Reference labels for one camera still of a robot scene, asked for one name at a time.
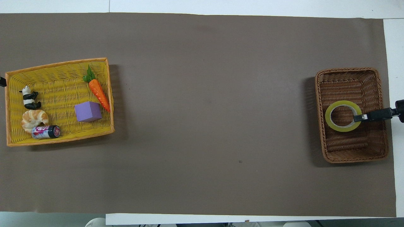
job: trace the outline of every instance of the bread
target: bread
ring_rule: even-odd
[[[49,124],[48,115],[45,111],[37,109],[37,110],[28,110],[23,114],[23,120],[21,121],[21,126],[25,130],[26,133],[31,133],[32,129],[39,124],[44,123],[44,125]]]

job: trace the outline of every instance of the yellow wicker basket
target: yellow wicker basket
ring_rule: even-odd
[[[90,65],[109,100],[110,113],[101,107],[102,119],[93,122],[78,122],[74,106],[83,102],[99,103],[96,96],[83,81]],[[112,98],[109,66],[106,58],[67,61],[21,69],[6,73],[6,130],[7,145],[29,146],[47,143],[62,143],[113,133],[114,100]],[[21,127],[22,115],[27,109],[19,92],[25,85],[39,92],[36,102],[49,117],[49,124],[61,128],[61,136],[55,139],[33,139]]]

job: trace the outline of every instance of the carrot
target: carrot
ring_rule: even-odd
[[[97,79],[95,79],[95,75],[91,70],[90,66],[88,66],[87,75],[83,76],[83,80],[88,82],[88,87],[90,88],[91,92],[97,97],[98,101],[100,101],[104,109],[110,112],[107,97],[102,91],[100,82]]]

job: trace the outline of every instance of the wicker weave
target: wicker weave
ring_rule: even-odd
[[[364,114],[383,108],[380,77],[373,68],[327,69],[316,75],[318,123],[323,156],[328,162],[365,162],[380,160],[388,154],[384,121],[362,122],[350,132],[338,132],[325,123],[328,106],[339,100],[356,103]],[[352,121],[352,111],[336,108],[331,118],[337,125]]]
[[[98,103],[95,95],[83,81],[90,65],[109,100],[111,112],[101,108],[102,119],[93,122],[78,122],[74,106],[83,102]],[[6,130],[8,146],[27,146],[61,143],[113,133],[114,100],[112,98],[109,66],[106,58],[68,61],[42,65],[6,73]],[[49,123],[61,128],[61,136],[55,139],[37,140],[22,129],[22,115],[27,109],[19,92],[25,85],[39,92],[36,102],[49,116]]]

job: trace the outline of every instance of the foam block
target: foam block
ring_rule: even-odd
[[[79,122],[91,122],[101,119],[100,105],[94,102],[85,102],[74,106]]]

